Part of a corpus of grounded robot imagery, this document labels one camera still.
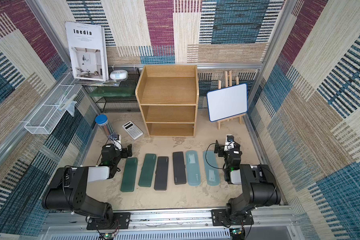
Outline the black pencil case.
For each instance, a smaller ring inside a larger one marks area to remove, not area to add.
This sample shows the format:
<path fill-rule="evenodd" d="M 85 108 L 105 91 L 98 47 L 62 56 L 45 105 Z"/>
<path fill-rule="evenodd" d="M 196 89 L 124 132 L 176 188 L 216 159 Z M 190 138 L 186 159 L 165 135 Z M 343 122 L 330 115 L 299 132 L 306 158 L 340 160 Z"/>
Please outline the black pencil case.
<path fill-rule="evenodd" d="M 158 157 L 156 175 L 155 175 L 155 184 L 154 184 L 154 189 L 156 191 L 167 190 L 168 167 L 169 167 L 169 158 Z"/>
<path fill-rule="evenodd" d="M 175 185 L 182 185 L 187 183 L 186 166 L 183 152 L 173 153 L 173 169 Z"/>

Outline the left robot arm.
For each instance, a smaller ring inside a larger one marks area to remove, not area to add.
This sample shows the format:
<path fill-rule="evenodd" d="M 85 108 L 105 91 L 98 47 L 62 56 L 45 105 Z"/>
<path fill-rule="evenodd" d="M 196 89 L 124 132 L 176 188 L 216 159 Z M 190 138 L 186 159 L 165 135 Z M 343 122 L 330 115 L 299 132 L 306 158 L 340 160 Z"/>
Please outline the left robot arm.
<path fill-rule="evenodd" d="M 65 166 L 58 168 L 46 192 L 42 207 L 45 210 L 70 211 L 86 217 L 87 230 L 126 230 L 130 213 L 114 213 L 112 205 L 87 195 L 87 185 L 112 179 L 120 172 L 118 164 L 131 157 L 132 145 L 119 149 L 114 144 L 102 147 L 102 161 L 94 167 Z"/>

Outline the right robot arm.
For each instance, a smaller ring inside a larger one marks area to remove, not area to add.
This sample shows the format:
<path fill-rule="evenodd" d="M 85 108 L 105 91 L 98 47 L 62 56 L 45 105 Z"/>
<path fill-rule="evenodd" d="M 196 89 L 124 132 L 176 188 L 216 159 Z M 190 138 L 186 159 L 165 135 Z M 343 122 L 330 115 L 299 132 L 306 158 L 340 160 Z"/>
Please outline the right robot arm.
<path fill-rule="evenodd" d="M 242 164 L 242 151 L 236 142 L 224 145 L 218 141 L 212 144 L 214 153 L 224 158 L 221 168 L 225 181 L 234 184 L 234 175 L 238 176 L 242 193 L 229 199 L 224 209 L 211 210 L 214 226 L 245 226 L 254 223 L 252 210 L 261 207 L 279 205 L 281 192 L 277 185 L 276 177 L 268 165 Z"/>

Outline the light blue pencil case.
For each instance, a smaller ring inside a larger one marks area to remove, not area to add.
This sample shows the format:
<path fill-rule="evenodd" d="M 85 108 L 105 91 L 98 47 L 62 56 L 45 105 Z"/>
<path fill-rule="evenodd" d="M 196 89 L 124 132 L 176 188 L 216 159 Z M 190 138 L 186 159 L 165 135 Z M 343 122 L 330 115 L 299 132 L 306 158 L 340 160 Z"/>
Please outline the light blue pencil case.
<path fill-rule="evenodd" d="M 201 173 L 196 151 L 186 151 L 186 169 L 188 184 L 190 186 L 199 186 L 201 184 Z"/>
<path fill-rule="evenodd" d="M 205 164 L 206 180 L 209 186 L 220 184 L 219 167 L 216 161 L 216 155 L 213 151 L 203 151 L 203 160 Z"/>

